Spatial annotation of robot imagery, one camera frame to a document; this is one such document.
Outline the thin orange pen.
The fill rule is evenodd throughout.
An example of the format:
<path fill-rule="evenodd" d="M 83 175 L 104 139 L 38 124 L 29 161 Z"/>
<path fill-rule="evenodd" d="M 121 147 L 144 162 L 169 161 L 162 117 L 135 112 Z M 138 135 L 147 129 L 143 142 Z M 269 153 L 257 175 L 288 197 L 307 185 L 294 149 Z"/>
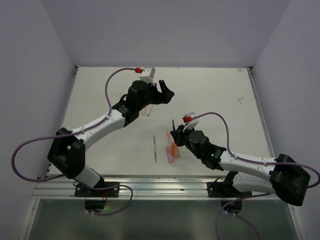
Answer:
<path fill-rule="evenodd" d="M 168 146 L 171 148 L 173 146 L 174 140 L 169 130 L 166 131 L 166 134 L 167 134 Z"/>

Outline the yellow highlighter marker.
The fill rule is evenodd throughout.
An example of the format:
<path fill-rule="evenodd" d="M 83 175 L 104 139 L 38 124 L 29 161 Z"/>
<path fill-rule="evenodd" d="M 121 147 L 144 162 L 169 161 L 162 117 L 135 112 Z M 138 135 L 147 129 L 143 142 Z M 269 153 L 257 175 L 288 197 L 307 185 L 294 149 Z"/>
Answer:
<path fill-rule="evenodd" d="M 145 115 L 146 115 L 146 112 L 147 112 L 147 108 L 144 107 L 144 108 L 140 111 L 140 114 L 141 114 L 142 116 L 145 116 Z"/>

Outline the white pen with tan cap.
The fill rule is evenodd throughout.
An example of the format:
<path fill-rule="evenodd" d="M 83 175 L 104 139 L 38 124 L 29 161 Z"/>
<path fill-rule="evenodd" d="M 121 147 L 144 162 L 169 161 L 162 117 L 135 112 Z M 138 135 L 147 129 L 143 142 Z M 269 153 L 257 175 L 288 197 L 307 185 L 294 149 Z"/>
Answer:
<path fill-rule="evenodd" d="M 153 109 L 153 105 L 150 104 L 146 107 L 146 116 L 147 117 L 150 117 L 151 116 L 151 113 L 152 113 L 152 109 Z"/>

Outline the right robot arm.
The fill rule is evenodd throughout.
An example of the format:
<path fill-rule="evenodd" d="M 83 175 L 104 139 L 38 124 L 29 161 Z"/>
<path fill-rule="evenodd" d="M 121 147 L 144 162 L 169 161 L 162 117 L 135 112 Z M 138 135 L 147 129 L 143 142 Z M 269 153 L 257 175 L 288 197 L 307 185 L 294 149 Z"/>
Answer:
<path fill-rule="evenodd" d="M 228 172 L 222 185 L 227 196 L 260 192 L 294 206 L 303 204 L 311 176 L 288 155 L 267 158 L 259 164 L 258 157 L 249 156 L 244 161 L 243 154 L 229 153 L 225 147 L 211 143 L 201 130 L 180 125 L 170 135 L 178 147 L 186 147 L 207 168 Z"/>

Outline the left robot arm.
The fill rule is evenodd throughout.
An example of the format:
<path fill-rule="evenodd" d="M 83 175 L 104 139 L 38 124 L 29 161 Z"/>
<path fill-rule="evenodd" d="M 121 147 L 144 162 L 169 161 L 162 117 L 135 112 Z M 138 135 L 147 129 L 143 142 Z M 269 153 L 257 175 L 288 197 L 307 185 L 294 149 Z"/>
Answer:
<path fill-rule="evenodd" d="M 168 104 L 174 95 L 164 80 L 158 85 L 134 81 L 109 113 L 73 130 L 59 129 L 47 159 L 68 179 L 84 184 L 92 196 L 101 195 L 102 176 L 86 165 L 86 151 L 108 134 L 132 123 L 148 105 Z"/>

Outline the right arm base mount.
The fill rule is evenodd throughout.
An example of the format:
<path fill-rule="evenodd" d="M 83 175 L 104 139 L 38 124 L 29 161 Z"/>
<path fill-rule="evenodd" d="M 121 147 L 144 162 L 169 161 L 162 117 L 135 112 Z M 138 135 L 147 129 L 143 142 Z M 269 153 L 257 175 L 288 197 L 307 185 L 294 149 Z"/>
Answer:
<path fill-rule="evenodd" d="M 237 171 L 230 171 L 224 179 L 217 178 L 215 181 L 206 183 L 206 190 L 209 198 L 243 198 L 252 196 L 251 191 L 240 192 L 233 187 L 234 178 L 238 174 Z M 224 205 L 228 201 L 221 200 L 220 204 L 223 209 L 232 214 L 239 214 L 242 210 L 242 201 L 230 203 L 228 206 Z"/>

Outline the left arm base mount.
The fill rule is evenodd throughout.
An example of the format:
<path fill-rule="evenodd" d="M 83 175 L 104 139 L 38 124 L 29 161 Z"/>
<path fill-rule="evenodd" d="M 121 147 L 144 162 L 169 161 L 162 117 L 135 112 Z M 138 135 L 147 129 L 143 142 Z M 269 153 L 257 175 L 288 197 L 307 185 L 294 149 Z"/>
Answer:
<path fill-rule="evenodd" d="M 117 198 L 120 191 L 120 183 L 116 181 L 100 180 L 94 187 L 79 182 L 74 186 L 74 196 L 85 199 L 85 210 L 91 214 L 102 214 L 107 209 L 107 200 Z"/>

